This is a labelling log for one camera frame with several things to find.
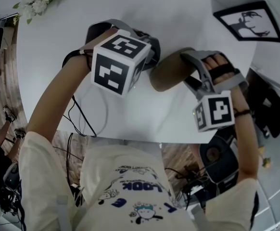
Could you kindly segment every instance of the shoe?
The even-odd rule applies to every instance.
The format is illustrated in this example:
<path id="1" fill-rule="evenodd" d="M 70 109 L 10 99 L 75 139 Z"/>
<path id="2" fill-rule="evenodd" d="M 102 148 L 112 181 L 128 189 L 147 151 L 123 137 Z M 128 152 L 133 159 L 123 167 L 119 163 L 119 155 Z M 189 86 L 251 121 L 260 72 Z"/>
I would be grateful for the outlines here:
<path id="1" fill-rule="evenodd" d="M 16 116 L 13 114 L 13 112 L 10 110 L 9 107 L 4 106 L 3 107 L 3 111 L 5 113 L 5 118 L 9 118 L 11 120 L 11 122 L 13 122 L 14 120 L 16 120 Z"/>
<path id="2" fill-rule="evenodd" d="M 14 133 L 16 135 L 16 138 L 23 139 L 25 137 L 25 132 L 21 130 L 15 129 Z"/>

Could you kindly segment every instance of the wristband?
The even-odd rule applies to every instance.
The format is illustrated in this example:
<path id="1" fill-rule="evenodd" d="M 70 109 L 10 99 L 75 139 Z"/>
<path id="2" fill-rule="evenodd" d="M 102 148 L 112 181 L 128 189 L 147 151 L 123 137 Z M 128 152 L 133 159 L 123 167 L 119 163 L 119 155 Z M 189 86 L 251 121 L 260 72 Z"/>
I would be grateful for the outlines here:
<path id="1" fill-rule="evenodd" d="M 241 111 L 241 112 L 236 112 L 235 114 L 234 114 L 234 117 L 236 118 L 236 117 L 238 117 L 238 116 L 244 116 L 244 115 L 247 115 L 247 114 L 251 114 L 251 110 L 243 110 L 243 111 Z"/>
<path id="2" fill-rule="evenodd" d="M 68 61 L 69 59 L 71 59 L 72 57 L 84 55 L 84 56 L 86 57 L 86 59 L 87 59 L 88 68 L 89 68 L 89 70 L 91 71 L 91 67 L 90 67 L 90 64 L 89 64 L 89 58 L 92 58 L 92 56 L 90 55 L 90 53 L 93 53 L 93 50 L 76 50 L 76 51 L 72 51 L 71 53 L 69 53 L 69 54 L 64 58 L 62 67 L 64 67 L 64 65 L 67 63 L 67 61 Z"/>

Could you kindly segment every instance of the wooden floor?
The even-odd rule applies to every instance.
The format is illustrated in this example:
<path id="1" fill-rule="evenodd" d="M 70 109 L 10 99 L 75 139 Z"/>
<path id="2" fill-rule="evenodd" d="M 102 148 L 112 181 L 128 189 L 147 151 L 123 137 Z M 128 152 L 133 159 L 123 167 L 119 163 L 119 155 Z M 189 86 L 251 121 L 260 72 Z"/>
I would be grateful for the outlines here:
<path id="1" fill-rule="evenodd" d="M 21 96 L 18 87 L 17 66 L 16 66 L 16 39 L 17 28 L 13 37 L 13 44 L 7 50 L 0 52 L 0 128 L 5 122 L 5 116 L 2 108 L 7 105 L 17 115 L 10 127 L 7 138 L 14 138 L 14 129 L 25 129 L 27 126 L 27 120 L 24 114 L 24 109 L 21 102 Z M 66 148 L 67 140 L 70 133 L 57 131 L 54 140 L 52 142 L 54 149 L 60 156 L 63 169 L 65 168 Z M 71 182 L 79 183 L 80 169 L 82 166 L 82 160 L 85 155 L 86 148 L 89 144 L 89 136 L 81 137 L 78 134 L 73 135 L 71 143 L 71 153 L 75 156 L 71 156 L 70 161 L 70 178 Z M 2 148 L 7 153 L 12 144 L 5 141 Z M 165 167 L 170 167 L 175 170 L 184 173 L 184 166 L 194 164 L 194 159 L 190 153 L 187 144 L 163 144 L 162 153 Z M 184 183 L 184 180 L 175 179 L 176 173 L 167 170 L 170 182 L 174 189 L 178 191 L 180 186 Z"/>

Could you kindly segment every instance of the deer silhouette picture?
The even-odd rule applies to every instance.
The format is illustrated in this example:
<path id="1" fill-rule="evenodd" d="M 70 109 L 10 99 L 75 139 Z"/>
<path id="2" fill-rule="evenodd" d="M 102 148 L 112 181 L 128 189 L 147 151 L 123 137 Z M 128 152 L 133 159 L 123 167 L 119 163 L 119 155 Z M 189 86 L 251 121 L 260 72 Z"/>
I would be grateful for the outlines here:
<path id="1" fill-rule="evenodd" d="M 249 26 L 246 25 L 247 22 L 250 22 L 250 21 L 246 20 L 246 18 L 247 17 L 254 18 L 255 16 L 262 17 L 261 15 L 259 15 L 258 13 L 254 12 L 254 11 L 242 12 L 242 19 L 239 18 L 239 20 L 238 20 L 239 22 L 238 23 L 231 24 L 229 26 L 232 27 L 233 30 L 237 34 L 239 34 L 240 36 L 241 36 L 241 34 L 239 33 L 239 30 L 243 29 L 243 28 L 252 31 L 255 35 L 257 35 L 259 37 L 267 36 L 270 33 L 270 31 L 255 32 L 253 30 L 255 28 L 255 26 L 249 27 Z"/>

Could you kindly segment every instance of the table surface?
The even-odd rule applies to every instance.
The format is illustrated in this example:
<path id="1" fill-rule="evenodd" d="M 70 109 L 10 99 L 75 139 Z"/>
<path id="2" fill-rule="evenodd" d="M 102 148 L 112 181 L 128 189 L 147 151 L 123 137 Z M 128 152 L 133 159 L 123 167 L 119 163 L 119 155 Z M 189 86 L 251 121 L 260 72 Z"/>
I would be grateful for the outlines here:
<path id="1" fill-rule="evenodd" d="M 159 39 L 162 58 L 184 47 L 218 50 L 246 76 L 256 42 L 239 42 L 212 13 L 221 10 L 214 0 L 54 0 L 43 16 L 30 25 L 20 20 L 17 36 L 17 72 L 27 120 L 46 87 L 60 71 L 64 57 L 81 47 L 88 27 L 110 18 Z M 215 131 L 197 131 L 192 109 L 197 100 L 180 83 L 156 92 L 149 71 L 126 98 L 91 85 L 90 74 L 75 93 L 88 121 L 99 137 L 171 143 L 208 143 Z M 65 114 L 72 105 L 70 102 Z M 92 135 L 77 108 L 71 118 Z M 62 118 L 59 130 L 75 132 Z"/>

